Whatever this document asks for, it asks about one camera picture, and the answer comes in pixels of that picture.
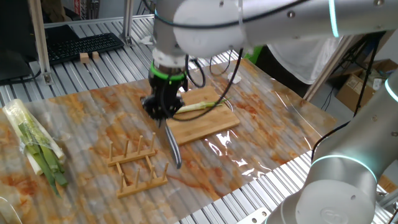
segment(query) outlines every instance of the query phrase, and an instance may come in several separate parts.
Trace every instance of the wooden cutting board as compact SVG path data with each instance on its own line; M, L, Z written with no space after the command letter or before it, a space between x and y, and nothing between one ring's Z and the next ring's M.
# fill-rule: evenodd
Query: wooden cutting board
M201 89L191 90L181 94L186 105L195 103L214 102L220 97L212 86ZM203 113L205 110L191 111L176 114L175 118L187 119ZM209 134L232 128L240 123L239 119L225 104L217 106L208 114L193 121L167 120L169 128L172 130L175 140L179 146L201 139Z

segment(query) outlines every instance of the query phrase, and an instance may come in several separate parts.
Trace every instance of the black keyboard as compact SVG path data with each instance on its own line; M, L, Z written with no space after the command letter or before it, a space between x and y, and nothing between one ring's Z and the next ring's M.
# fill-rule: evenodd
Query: black keyboard
M80 58L80 53L106 52L120 49L124 43L114 34L100 34L91 37L68 40L47 45L50 64L67 62Z

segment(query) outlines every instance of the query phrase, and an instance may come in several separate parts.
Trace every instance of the green vegetable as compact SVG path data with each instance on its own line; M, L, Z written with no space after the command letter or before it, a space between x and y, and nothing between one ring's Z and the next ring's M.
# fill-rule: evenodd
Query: green vegetable
M13 100L3 108L12 128L25 147L27 158L37 175L44 173L51 188L57 196L56 182L61 186L68 185L63 176L64 153L51 138L43 126L25 108L21 100Z
M227 100L229 100L229 99L221 100L221 102L217 106L221 106L221 104L224 103ZM209 102L209 103L202 101L200 103L195 103L195 104L192 104L192 105L183 106L176 112L176 114L190 112L190 111L195 111L195 110L204 110L204 109L206 109L208 107L214 106L215 103L217 103L217 101Z
M24 136L24 139L28 142L28 144L25 145L25 149L32 155L32 157L35 159L35 161L38 163L38 165L42 169L42 171L43 171L45 177L47 178L47 181L49 182L52 190L55 192L55 194L58 197L61 197L60 193L59 193L59 191L57 189L57 186L55 185L54 176L51 173L49 165L45 162L44 156L41 153L38 145L32 144L32 141L33 141L32 136L30 135L30 133L26 129L26 126L23 123L18 125L18 127L19 127L22 135Z

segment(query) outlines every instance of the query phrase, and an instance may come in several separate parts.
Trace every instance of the black cable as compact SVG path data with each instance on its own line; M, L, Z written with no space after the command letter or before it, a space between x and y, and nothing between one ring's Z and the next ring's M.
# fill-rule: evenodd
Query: black cable
M227 64L226 68L225 68L221 73L219 73L219 74L214 74L214 73L211 71L211 61L213 60L213 57L210 58L209 70L210 70L210 73L211 73L212 75L222 75L222 74L224 74L224 73L227 71L227 69L229 68L229 65L231 64L231 55L232 55L232 51L233 51L233 50L231 50L230 53L229 53L228 64Z
M367 82L367 80L368 80L369 74L371 73L372 66L373 66L373 61L374 61L374 58L375 58L375 56L376 56L377 48L379 47L379 43L380 43L381 37L382 37L382 35L381 35L380 37L378 37L378 39L376 39L377 41L376 41L376 43L375 43L375 45L374 45L374 48L373 48L373 53L372 53L372 57L371 57L370 63L369 63L369 65L368 65L368 69L366 70L365 80L364 80L364 83L363 83L363 85L362 85L361 93L359 94L359 99L358 99L358 102L357 102L357 105L356 105L356 109L355 109L355 112L354 112L354 116L356 116L356 113L358 112L358 110L359 110L359 108L360 108L361 99L362 99L362 97L363 97L364 90L365 90L365 87L366 87L366 82ZM364 45L365 45L365 46L362 45L361 50L359 50L357 53L362 52L363 49L365 49L365 47L372 41L372 38L370 38L370 37L364 37L364 38L367 38L367 39L364 41ZM346 71L346 69L353 63L351 60L350 60L350 62L351 62L351 63L343 70L343 73L341 73L341 74L344 74L345 71ZM348 121L347 123L345 123L345 124L342 124L341 126L335 128L335 129L333 129L333 130L330 131L328 134L326 134L326 135L324 135L322 138L320 138L320 139L317 141L317 143L315 143L315 145L314 145L314 147L313 147L313 149L312 149L312 153L311 153L311 162L313 162L313 157L314 157L314 155L315 155L315 150L316 150L317 146L318 146L325 138L327 138L327 137L330 136L331 134L335 133L336 131L340 130L341 128L345 127L348 123L349 123L349 121Z
M329 107L329 105L330 105L330 101L331 101L331 94L333 93L333 90L335 89L335 87L333 86L333 88L331 89L331 91L330 91L330 96L329 96L329 103L328 103L328 105L326 106L326 108L325 108L325 111L328 109L328 107Z
M359 99L358 99L358 102L357 102L356 107L355 107L354 116L356 115L356 113L358 113L358 110L361 107L361 101L362 101L363 93L365 92L365 87L366 87L366 83L368 82L368 77L372 73L372 66L373 66L374 58L375 58L376 53L377 53L377 48L379 47L380 39L381 39L381 37L374 44L371 61L369 62L368 69L366 70L365 79L363 80L362 89L361 89L361 93L359 94Z
M165 90L165 87L167 86L167 84L169 83L169 82L165 82L165 85L163 86L163 89L162 89L162 93L160 94L160 106L162 107L163 112L164 112L169 118L172 118L172 119L174 119L174 120L176 120L176 121L192 121L192 120L198 119L198 118L204 116L205 114L209 113L210 111L212 111L214 108L216 108L216 107L221 103L221 101L225 98L225 95L227 94L227 92L228 92L229 89L231 88L231 85L232 85L232 83L233 83L232 81L234 80L235 75L236 75L237 72L238 72L239 64L241 63L242 54L243 54L243 49L241 49L241 50L239 51L239 56L238 56L238 59L237 59L237 61L236 61L236 66L235 66L234 72L233 72L233 74L232 74L231 80L229 81L228 85L226 86L226 88L225 88L223 94L220 96L220 98L217 100L217 102L216 102L210 109L208 109L208 110L206 110L205 112L203 112L203 113L201 113L201 114L199 114L199 115L197 115L197 116L194 116L194 117L192 117L192 118L188 118L188 119L178 119L178 118L174 118L174 117L169 113L169 111L166 109L166 106L164 105L164 100L163 100L163 99L164 99L164 90Z
M239 21L226 22L226 23L223 23L223 24L214 24L214 25L176 24L176 23L173 23L173 22L166 21L165 19L159 17L156 12L154 12L154 11L152 11L150 9L150 7L149 7L148 3L146 2L146 0L141 0L141 1L145 4L145 7L148 8L148 10L152 14L155 14L155 18L156 19L158 19L158 20L162 21L163 23L168 24L168 25L170 25L172 27L178 27L178 28L184 28L184 29L218 29L218 28L225 28L225 27L231 27L231 26L239 25ZM273 9L273 10L271 10L269 12L263 12L261 14L255 15L255 16L244 18L243 19L243 23L255 21L255 20L258 20L258 19L262 19L262 18L265 18L267 16L272 16L272 15L277 14L279 12L282 12L282 11L284 11L286 9L290 9L291 7L298 6L299 4L305 3L307 1L309 1L309 0L298 0L298 1L292 2L290 4L286 4L284 6L281 6L281 7L278 7L276 9Z
M333 133L335 133L336 131L340 130L341 128L347 126L347 124L349 123L349 121L345 124L342 124L340 126L338 126L337 128L331 130L328 134L324 135L322 138L320 138L317 143L315 143L315 145L313 146L312 149L312 153L311 153L311 162L313 161L313 156L315 155L315 150L317 149L318 145L327 137L329 137L330 135L332 135Z
M205 87L205 85L206 85L206 75L205 75L205 73L203 72L203 69L201 68L201 66L200 66L200 64L199 64L198 59L197 59L197 58L194 58L194 59L191 60L191 62L193 62L193 63L199 68L200 73L201 73L201 77L202 77L202 80L203 80L203 81L202 81L201 85L199 85L199 84L197 84L195 81L193 81L193 78L192 78L191 74L189 73L189 66L188 66L188 63L189 63L189 55L186 55L186 56L185 56L185 71L187 72L188 78L191 80L191 82L192 82L196 87L198 87L198 88L203 88L203 87Z
M3 85L13 85L13 84L21 84L25 82L32 81L33 79L37 78L42 72L39 70L36 75L30 78L22 79L22 80L14 80L14 81L0 81L0 86Z
M392 223L392 221L393 221L394 218L396 217L397 213L398 213L398 208L395 210L394 214L392 214L392 216L391 216L391 218L390 218L390 220L388 221L387 224L391 224L391 223Z

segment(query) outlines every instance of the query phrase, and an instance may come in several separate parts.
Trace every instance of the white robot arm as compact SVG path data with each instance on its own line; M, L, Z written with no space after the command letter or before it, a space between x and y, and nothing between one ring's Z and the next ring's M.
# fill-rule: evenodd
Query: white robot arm
M186 54L210 57L289 39L396 29L398 0L158 0L156 17L154 71L177 77ZM225 23L233 25L219 26ZM371 223L377 182L398 158L397 111L398 72L345 128L317 147L303 188L266 224Z

